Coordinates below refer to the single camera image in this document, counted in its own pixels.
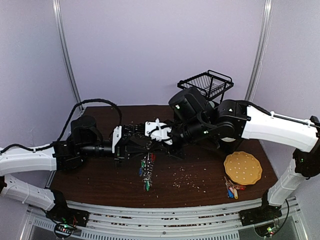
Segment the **grey disc keyring organizer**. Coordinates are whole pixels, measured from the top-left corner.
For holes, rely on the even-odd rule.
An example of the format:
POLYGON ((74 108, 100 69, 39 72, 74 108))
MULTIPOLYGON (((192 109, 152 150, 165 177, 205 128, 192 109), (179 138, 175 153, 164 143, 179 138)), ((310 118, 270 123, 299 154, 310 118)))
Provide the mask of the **grey disc keyring organizer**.
POLYGON ((153 174, 153 168, 154 168, 154 164, 155 161, 152 161, 151 159, 151 155, 154 154, 155 155, 155 159, 156 159, 156 154, 155 152, 152 150, 152 147, 155 145, 154 142, 149 141, 146 144, 146 152, 144 152, 142 154, 143 158, 141 159, 141 161, 145 161, 145 166, 141 167, 141 161, 140 161, 140 168, 139 168, 139 176, 142 178, 143 181, 143 189, 146 191, 145 189, 145 182, 149 181, 150 182, 150 189, 152 187, 152 174, 153 174))

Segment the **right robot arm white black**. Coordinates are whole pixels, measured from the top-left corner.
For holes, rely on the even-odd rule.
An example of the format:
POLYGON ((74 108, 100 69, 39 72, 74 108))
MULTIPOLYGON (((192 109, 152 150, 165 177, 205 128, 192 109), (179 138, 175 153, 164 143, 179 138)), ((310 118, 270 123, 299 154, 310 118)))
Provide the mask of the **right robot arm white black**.
POLYGON ((169 100, 173 123, 145 123, 145 135, 173 148, 208 137, 221 141, 265 140, 294 147, 285 173, 263 198, 256 210, 259 220, 268 220, 285 199, 305 180, 320 172, 320 122, 315 116, 298 119, 267 111, 246 100, 227 99, 214 104, 190 87, 169 100))

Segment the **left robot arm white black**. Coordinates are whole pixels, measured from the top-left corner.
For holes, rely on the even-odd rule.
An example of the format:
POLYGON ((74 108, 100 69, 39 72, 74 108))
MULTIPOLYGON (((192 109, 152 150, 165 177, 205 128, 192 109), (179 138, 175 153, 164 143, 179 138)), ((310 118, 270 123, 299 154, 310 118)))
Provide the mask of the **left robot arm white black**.
POLYGON ((59 190, 36 187, 13 176, 31 171, 70 171, 83 165, 90 157, 113 157, 117 150, 126 149, 132 135, 147 136, 146 124, 118 125, 111 140, 104 140, 96 119, 83 115, 71 122, 71 134, 38 147, 18 144, 0 150, 0 195, 43 209, 61 222, 72 218, 64 194, 59 190))

